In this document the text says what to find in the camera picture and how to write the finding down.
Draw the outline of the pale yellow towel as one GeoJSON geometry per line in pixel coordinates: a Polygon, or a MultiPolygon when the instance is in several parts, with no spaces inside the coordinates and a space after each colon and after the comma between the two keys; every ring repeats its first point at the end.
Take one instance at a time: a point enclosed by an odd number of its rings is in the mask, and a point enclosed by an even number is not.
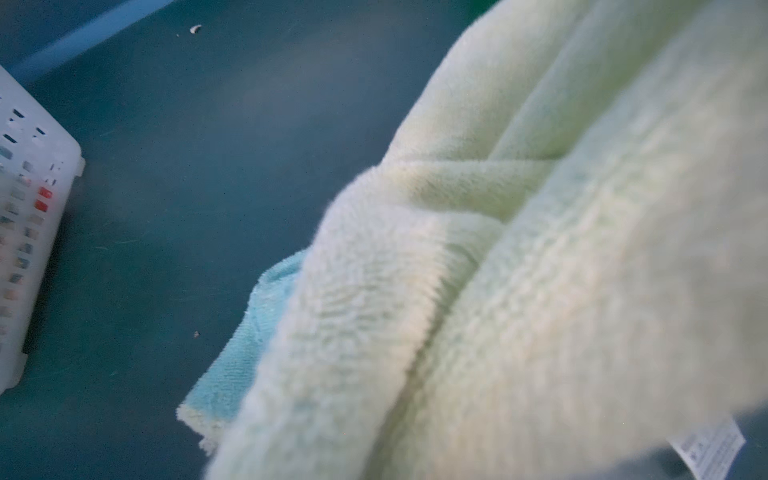
{"type": "Polygon", "coordinates": [[[209,479],[565,479],[767,401],[767,5],[500,1],[329,206],[209,479]]]}

